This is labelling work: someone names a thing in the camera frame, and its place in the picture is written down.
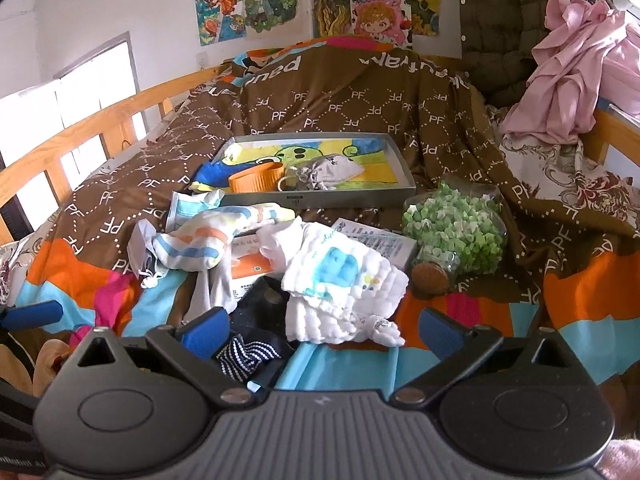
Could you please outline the brown patterned colourful blanket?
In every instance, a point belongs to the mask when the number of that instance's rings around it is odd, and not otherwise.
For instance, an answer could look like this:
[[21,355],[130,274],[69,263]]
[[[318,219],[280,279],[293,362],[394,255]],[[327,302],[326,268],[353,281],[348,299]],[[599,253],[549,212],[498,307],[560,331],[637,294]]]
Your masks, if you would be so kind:
[[130,159],[76,188],[38,247],[19,306],[58,300],[56,330],[78,342],[91,325],[119,335],[177,321],[195,280],[169,273],[144,290],[126,245],[134,225],[160,226],[173,192],[231,138],[266,133],[376,132],[395,142],[420,191],[456,176],[495,185],[508,230],[499,270],[464,278],[434,306],[509,333],[526,304],[558,330],[593,379],[612,396],[639,396],[639,232],[588,210],[500,188],[503,160],[482,131],[463,78],[411,51],[352,38],[273,53],[260,70],[229,63],[194,91],[165,132]]

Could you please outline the white blue medicine box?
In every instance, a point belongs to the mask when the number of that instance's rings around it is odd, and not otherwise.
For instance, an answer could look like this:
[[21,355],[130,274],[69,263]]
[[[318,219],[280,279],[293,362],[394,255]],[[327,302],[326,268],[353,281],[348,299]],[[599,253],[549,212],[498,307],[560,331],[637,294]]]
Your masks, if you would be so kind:
[[411,261],[418,254],[418,243],[412,238],[374,226],[338,218],[332,224],[332,229],[375,250],[403,271],[409,269]]

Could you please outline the jar of green paper stars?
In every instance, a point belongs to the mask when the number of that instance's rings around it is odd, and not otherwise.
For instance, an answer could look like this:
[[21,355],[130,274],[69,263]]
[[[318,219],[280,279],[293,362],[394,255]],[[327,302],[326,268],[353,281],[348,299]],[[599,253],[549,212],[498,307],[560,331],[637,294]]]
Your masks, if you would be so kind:
[[416,288],[437,296],[461,275],[495,273],[506,247],[500,210],[498,188],[457,177],[406,200],[401,226],[418,244],[411,263]]

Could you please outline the navy striped sock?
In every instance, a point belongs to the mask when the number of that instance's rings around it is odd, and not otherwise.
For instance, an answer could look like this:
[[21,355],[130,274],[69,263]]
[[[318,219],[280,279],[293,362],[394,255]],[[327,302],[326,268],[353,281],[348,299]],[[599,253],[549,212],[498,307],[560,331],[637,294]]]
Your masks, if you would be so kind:
[[230,337],[215,354],[221,371],[247,388],[273,388],[297,341],[285,335],[290,294],[270,276],[258,278],[230,316]]

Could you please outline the grey tray with cartoon picture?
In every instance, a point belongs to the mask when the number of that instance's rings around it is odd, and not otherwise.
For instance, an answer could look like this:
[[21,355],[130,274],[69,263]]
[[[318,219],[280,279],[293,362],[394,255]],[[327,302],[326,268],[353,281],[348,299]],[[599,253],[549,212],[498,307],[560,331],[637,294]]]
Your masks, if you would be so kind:
[[239,171],[282,162],[285,176],[273,192],[224,191],[225,205],[276,202],[295,209],[398,207],[416,192],[399,148],[386,133],[318,132],[237,136],[210,162]]

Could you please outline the orange knitted cuff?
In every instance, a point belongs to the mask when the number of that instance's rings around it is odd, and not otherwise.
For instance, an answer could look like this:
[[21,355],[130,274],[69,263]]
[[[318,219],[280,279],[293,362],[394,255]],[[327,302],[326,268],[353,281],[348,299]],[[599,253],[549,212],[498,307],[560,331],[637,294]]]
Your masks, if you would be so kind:
[[264,162],[232,174],[228,182],[235,194],[273,192],[285,176],[285,170],[282,162]]

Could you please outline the orange-haired girl drawing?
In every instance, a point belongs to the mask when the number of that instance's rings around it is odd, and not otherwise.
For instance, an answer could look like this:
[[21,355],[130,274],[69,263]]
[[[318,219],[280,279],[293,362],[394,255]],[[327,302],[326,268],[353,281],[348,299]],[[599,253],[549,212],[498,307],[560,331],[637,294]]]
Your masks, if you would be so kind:
[[194,0],[202,47],[246,36],[243,0]]

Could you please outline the pink shirt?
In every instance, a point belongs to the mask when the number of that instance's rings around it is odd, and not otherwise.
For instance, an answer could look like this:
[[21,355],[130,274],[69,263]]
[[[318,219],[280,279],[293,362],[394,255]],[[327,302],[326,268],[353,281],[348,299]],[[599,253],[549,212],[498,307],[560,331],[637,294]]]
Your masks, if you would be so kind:
[[606,1],[548,0],[548,36],[533,47],[537,68],[504,134],[575,144],[592,130],[598,101],[639,116],[639,23]]

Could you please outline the orange white medicine box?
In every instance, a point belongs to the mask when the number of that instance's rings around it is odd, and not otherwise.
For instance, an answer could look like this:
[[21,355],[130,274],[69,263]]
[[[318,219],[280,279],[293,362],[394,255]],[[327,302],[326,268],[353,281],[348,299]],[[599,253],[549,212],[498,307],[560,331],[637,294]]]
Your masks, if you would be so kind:
[[282,271],[273,269],[271,261],[260,252],[256,235],[235,237],[231,244],[231,291],[240,301],[263,276],[280,278]]

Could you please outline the olive quilted jacket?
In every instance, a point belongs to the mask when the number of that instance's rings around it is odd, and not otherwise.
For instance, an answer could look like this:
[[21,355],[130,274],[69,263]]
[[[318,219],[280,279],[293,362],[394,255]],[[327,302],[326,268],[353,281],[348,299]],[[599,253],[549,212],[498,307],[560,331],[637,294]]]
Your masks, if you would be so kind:
[[532,49],[549,33],[547,2],[460,0],[463,67],[488,104],[511,106],[524,94],[536,68]]

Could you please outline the blue yellow sock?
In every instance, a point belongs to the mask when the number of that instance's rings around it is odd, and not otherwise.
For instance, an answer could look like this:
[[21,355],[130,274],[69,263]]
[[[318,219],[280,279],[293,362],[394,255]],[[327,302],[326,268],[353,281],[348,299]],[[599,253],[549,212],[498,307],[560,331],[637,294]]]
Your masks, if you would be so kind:
[[237,166],[227,165],[221,160],[219,162],[204,162],[196,170],[189,185],[191,191],[203,192],[212,188],[228,188],[229,178],[238,172]]

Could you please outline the wooden bed rail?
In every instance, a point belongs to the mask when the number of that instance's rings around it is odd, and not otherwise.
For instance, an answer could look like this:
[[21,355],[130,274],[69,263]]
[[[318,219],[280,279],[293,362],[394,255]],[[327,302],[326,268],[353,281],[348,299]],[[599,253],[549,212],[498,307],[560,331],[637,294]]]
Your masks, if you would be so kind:
[[209,67],[168,80],[99,110],[52,136],[17,162],[1,170],[2,205],[9,203],[17,192],[40,174],[46,176],[56,203],[64,205],[72,194],[70,181],[62,166],[64,155],[93,138],[99,138],[106,158],[115,158],[136,143],[132,121],[134,115],[153,106],[160,112],[160,122],[146,136],[156,136],[174,120],[176,104],[180,99],[201,84],[213,80],[220,71],[220,66]]

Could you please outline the pink cartoon girl drawing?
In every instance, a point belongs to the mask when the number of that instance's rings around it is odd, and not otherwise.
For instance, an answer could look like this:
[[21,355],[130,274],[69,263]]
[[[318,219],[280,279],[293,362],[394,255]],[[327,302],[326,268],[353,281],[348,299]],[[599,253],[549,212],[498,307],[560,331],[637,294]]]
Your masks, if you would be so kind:
[[352,33],[395,47],[411,47],[411,9],[406,0],[349,0]]

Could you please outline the striped pastel cloth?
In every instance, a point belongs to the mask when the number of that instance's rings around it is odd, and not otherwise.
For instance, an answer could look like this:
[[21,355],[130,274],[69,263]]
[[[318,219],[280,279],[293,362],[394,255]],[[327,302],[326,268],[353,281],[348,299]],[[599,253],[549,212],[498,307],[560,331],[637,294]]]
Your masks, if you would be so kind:
[[293,209],[276,203],[209,209],[186,220],[176,230],[155,235],[153,252],[169,270],[207,271],[220,263],[236,236],[291,221],[295,216]]

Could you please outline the floral white bed sheet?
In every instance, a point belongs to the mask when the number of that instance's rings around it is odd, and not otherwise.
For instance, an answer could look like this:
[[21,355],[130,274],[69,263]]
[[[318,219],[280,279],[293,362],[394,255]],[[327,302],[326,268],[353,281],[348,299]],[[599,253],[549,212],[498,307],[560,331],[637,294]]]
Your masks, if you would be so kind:
[[493,105],[485,110],[503,160],[500,188],[513,184],[515,200],[553,200],[571,214],[604,214],[639,232],[639,187],[630,177],[613,174],[588,158],[582,141],[557,144],[530,133],[504,133],[501,124],[508,110]]

